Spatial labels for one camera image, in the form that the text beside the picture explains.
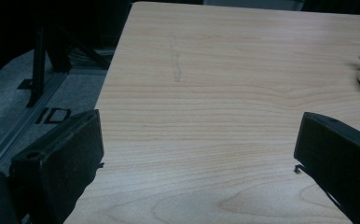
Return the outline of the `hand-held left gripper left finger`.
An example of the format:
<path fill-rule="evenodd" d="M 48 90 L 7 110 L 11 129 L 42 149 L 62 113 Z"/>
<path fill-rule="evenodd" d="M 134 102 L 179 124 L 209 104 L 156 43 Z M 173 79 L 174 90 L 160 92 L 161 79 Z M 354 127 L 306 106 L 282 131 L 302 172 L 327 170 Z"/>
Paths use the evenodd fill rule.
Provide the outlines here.
<path fill-rule="evenodd" d="M 66 119 L 11 160 L 34 224 L 63 224 L 102 168 L 104 146 L 97 109 Z"/>

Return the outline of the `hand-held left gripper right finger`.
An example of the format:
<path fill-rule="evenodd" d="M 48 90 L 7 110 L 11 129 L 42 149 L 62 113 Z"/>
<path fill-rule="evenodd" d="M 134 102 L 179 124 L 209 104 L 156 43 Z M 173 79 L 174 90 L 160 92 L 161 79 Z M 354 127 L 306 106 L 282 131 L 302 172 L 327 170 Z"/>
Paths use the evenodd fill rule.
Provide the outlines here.
<path fill-rule="evenodd" d="M 306 112 L 294 158 L 295 171 L 309 175 L 353 224 L 360 224 L 360 131 Z"/>

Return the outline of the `grey aluminium floor rail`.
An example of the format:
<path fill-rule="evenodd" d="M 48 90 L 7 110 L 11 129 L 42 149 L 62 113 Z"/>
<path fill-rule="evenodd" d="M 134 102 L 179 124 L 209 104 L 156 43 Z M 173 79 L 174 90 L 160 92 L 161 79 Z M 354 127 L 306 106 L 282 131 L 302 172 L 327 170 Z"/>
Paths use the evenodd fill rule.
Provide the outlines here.
<path fill-rule="evenodd" d="M 15 151 L 14 146 L 18 144 L 27 129 L 37 119 L 67 76 L 67 73 L 55 73 L 48 81 L 44 81 L 42 77 L 37 77 L 27 87 L 27 90 L 31 91 L 27 106 L 15 119 L 15 122 L 9 127 L 4 136 L 0 138 L 0 169 L 9 161 L 10 156 Z"/>

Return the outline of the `black metal stand frame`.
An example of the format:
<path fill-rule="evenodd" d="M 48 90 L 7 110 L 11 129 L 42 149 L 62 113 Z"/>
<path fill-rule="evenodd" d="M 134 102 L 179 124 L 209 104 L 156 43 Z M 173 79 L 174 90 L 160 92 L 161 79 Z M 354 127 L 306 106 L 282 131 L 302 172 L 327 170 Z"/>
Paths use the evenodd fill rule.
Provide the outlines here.
<path fill-rule="evenodd" d="M 100 67 L 109 68 L 110 62 L 104 56 L 73 35 L 53 15 L 46 11 L 35 15 L 33 74 L 29 79 L 31 96 L 27 107 L 35 106 L 45 94 L 46 56 L 56 73 L 67 74 L 72 67 L 70 47 L 80 49 Z"/>

